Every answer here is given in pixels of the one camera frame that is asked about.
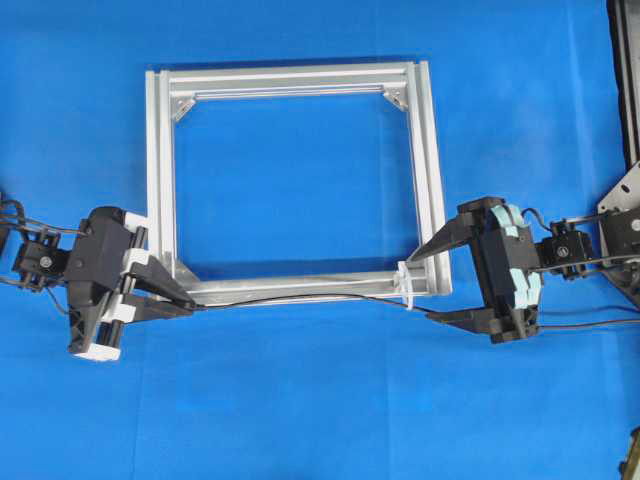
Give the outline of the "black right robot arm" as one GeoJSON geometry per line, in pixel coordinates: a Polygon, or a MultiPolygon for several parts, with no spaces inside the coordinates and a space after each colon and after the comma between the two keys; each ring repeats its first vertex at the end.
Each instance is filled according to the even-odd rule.
{"type": "Polygon", "coordinates": [[[639,298],[639,210],[605,208],[599,213],[552,222],[535,241],[523,210],[499,197],[461,204],[457,215],[418,247],[411,262],[467,246],[484,301],[479,308],[428,311],[427,317],[494,344],[537,335],[546,273],[566,280],[603,274],[625,294],[639,298]]]}

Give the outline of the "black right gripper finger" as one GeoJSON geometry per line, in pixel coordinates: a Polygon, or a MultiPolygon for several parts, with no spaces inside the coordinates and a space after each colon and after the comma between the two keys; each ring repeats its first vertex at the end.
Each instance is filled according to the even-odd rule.
{"type": "Polygon", "coordinates": [[[493,308],[470,308],[449,312],[431,312],[426,317],[432,321],[453,326],[474,334],[490,335],[495,330],[493,308]]]}
{"type": "Polygon", "coordinates": [[[458,214],[449,220],[425,244],[418,247],[408,261],[421,261],[469,243],[473,236],[473,215],[458,214]]]}

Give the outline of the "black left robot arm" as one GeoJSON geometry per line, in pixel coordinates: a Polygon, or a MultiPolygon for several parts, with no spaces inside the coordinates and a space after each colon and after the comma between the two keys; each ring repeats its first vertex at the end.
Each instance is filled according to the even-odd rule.
{"type": "Polygon", "coordinates": [[[201,305],[147,248],[147,220],[117,207],[99,207],[59,242],[66,229],[26,217],[16,200],[1,204],[1,237],[17,232],[22,244],[3,284],[41,292],[66,290],[71,355],[106,362],[119,359],[126,325],[186,317],[201,305]]]}

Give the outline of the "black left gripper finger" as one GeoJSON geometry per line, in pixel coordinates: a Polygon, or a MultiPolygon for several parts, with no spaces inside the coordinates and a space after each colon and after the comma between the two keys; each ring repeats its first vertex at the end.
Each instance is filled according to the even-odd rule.
{"type": "Polygon", "coordinates": [[[174,303],[194,306],[187,291],[173,278],[164,265],[149,252],[128,253],[128,274],[139,290],[154,294],[174,303]]]}
{"type": "Polygon", "coordinates": [[[203,310],[193,302],[161,301],[132,294],[124,295],[123,305],[134,308],[132,323],[189,317],[203,310]]]}

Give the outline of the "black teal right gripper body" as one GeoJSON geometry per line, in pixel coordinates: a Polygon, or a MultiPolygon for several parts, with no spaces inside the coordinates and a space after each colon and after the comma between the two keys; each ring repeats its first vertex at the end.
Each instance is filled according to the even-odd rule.
{"type": "Polygon", "coordinates": [[[498,197],[457,207],[469,219],[471,249],[484,307],[474,314],[474,330],[493,344],[524,340],[538,333],[541,266],[521,209],[498,197]]]}

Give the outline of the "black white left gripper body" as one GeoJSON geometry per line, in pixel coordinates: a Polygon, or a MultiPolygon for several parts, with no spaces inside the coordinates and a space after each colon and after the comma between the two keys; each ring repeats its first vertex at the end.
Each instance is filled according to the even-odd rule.
{"type": "Polygon", "coordinates": [[[124,323],[103,316],[121,284],[125,252],[136,239],[125,217],[118,207],[97,207],[79,225],[63,273],[72,355],[95,360],[119,355],[124,323]]]}

